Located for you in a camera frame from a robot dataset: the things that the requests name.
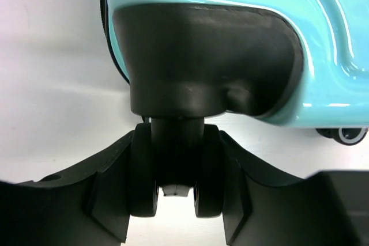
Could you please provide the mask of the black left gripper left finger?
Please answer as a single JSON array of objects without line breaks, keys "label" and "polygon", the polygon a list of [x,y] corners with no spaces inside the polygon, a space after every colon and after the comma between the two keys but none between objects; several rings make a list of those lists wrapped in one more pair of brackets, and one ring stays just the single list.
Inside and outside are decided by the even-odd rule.
[{"label": "black left gripper left finger", "polygon": [[40,181],[1,182],[1,245],[124,243],[132,136]]}]

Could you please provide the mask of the pink teal suitcase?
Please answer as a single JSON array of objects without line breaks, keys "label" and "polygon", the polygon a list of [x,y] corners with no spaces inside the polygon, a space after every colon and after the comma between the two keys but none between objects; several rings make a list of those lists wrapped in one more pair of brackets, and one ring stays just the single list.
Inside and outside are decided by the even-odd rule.
[{"label": "pink teal suitcase", "polygon": [[255,185],[289,176],[204,123],[224,112],[313,127],[344,145],[368,127],[367,0],[100,0],[111,56],[139,124],[130,144],[129,211],[152,217],[157,190],[195,188],[199,217],[223,207],[223,156]]}]

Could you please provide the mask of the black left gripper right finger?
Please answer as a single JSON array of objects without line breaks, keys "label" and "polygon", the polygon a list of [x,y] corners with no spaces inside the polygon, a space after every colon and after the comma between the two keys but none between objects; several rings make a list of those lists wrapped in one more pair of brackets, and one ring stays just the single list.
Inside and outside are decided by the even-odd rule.
[{"label": "black left gripper right finger", "polygon": [[367,245],[368,172],[286,173],[221,132],[228,245]]}]

